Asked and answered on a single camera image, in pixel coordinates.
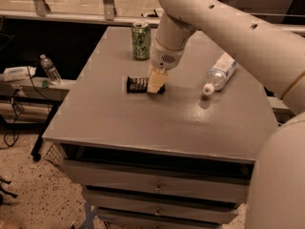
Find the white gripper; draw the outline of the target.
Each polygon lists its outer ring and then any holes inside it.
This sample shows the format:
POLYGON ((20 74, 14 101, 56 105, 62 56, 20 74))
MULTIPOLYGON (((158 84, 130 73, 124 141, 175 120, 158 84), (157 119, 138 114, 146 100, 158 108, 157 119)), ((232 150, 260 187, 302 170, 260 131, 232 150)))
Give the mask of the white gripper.
POLYGON ((184 51, 172 51, 164 48, 154 39, 150 49, 151 64, 148 68, 148 92, 156 94, 168 80, 166 70, 175 68, 184 51))

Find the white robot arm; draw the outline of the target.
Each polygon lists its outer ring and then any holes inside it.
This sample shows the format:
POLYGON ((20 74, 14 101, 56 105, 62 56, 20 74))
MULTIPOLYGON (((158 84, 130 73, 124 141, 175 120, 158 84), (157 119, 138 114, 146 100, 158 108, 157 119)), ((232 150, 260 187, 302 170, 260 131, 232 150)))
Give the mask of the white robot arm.
POLYGON ((260 149, 245 229, 305 229, 305 39, 218 0, 159 0, 148 90, 156 93, 202 30, 294 113, 260 149))

